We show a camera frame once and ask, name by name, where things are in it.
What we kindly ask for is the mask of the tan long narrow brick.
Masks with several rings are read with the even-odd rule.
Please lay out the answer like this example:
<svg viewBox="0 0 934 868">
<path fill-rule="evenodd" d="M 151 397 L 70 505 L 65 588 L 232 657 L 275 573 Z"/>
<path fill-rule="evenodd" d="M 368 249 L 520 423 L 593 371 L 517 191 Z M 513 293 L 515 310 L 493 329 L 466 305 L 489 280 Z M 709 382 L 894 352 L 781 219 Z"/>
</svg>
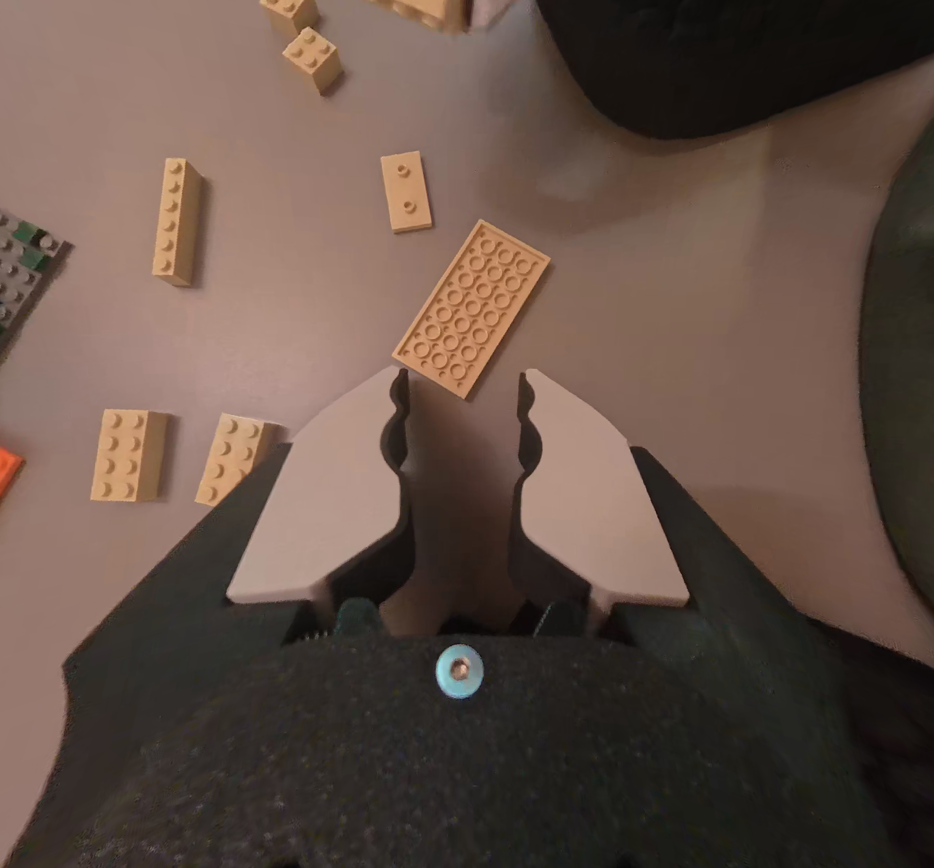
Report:
<svg viewBox="0 0 934 868">
<path fill-rule="evenodd" d="M 193 285 L 203 178 L 184 158 L 165 160 L 152 274 L 174 286 Z"/>
</svg>

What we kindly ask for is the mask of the black cloth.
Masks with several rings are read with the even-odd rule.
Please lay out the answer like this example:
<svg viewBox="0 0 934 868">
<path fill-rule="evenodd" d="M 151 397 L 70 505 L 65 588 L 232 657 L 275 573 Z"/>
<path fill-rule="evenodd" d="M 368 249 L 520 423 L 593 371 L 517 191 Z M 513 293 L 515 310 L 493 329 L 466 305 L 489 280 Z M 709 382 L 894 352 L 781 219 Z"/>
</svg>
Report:
<svg viewBox="0 0 934 868">
<path fill-rule="evenodd" d="M 933 670 L 816 619 L 843 666 L 862 775 L 907 866 L 933 865 Z"/>
</svg>

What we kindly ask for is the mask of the tan small square brick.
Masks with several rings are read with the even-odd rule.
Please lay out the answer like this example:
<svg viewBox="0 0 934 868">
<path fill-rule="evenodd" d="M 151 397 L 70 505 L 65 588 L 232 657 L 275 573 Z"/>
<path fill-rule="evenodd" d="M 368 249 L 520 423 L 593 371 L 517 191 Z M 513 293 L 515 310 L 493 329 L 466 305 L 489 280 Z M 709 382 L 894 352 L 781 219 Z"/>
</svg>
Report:
<svg viewBox="0 0 934 868">
<path fill-rule="evenodd" d="M 316 0 L 260 0 L 274 27 L 294 39 L 307 27 L 314 28 L 320 12 Z"/>
<path fill-rule="evenodd" d="M 282 52 L 320 95 L 344 74 L 336 47 L 312 27 L 303 28 Z"/>
</svg>

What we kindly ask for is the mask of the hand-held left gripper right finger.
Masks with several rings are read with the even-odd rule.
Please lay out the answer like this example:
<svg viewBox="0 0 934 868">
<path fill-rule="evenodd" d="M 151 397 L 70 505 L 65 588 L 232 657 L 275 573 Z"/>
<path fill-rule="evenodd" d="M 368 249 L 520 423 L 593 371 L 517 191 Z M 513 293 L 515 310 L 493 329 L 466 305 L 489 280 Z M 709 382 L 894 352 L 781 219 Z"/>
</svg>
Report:
<svg viewBox="0 0 934 868">
<path fill-rule="evenodd" d="M 508 568 L 539 608 L 683 607 L 689 592 L 624 435 L 537 369 L 520 375 Z"/>
</svg>

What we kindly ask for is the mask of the large tan studded plate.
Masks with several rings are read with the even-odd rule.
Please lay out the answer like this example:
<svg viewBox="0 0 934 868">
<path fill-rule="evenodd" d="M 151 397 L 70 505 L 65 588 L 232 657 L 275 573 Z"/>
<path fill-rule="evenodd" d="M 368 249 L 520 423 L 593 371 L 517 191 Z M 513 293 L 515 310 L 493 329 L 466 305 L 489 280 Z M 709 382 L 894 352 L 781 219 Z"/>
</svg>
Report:
<svg viewBox="0 0 934 868">
<path fill-rule="evenodd" d="M 479 220 L 392 358 L 467 398 L 550 261 Z"/>
</svg>

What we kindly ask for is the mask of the toy brick building model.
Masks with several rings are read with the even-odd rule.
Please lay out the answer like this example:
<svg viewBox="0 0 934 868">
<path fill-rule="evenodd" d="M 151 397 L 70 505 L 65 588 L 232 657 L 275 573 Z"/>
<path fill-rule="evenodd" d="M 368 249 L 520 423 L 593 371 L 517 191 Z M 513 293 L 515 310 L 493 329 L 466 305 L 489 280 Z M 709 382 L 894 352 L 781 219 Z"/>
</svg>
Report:
<svg viewBox="0 0 934 868">
<path fill-rule="evenodd" d="M 1 209 L 1 352 L 72 251 L 71 242 Z"/>
</svg>

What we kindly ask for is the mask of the tan two-stud plate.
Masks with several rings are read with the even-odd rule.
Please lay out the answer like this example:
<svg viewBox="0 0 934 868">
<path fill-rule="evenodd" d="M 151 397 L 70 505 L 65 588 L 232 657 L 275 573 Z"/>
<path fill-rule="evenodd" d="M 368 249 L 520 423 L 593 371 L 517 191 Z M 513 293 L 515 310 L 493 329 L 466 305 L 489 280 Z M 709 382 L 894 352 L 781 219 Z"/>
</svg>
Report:
<svg viewBox="0 0 934 868">
<path fill-rule="evenodd" d="M 433 226 L 429 197 L 418 150 L 381 157 L 391 230 L 401 232 Z"/>
</svg>

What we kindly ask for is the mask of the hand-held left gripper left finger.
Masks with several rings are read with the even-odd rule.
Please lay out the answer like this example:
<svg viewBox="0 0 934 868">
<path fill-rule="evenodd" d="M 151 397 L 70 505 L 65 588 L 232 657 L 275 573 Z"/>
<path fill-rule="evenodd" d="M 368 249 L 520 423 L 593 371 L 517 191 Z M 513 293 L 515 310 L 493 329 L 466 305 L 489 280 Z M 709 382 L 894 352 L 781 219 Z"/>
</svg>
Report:
<svg viewBox="0 0 934 868">
<path fill-rule="evenodd" d="M 408 372 L 389 366 L 294 437 L 228 586 L 236 604 L 380 605 L 414 570 Z"/>
</svg>

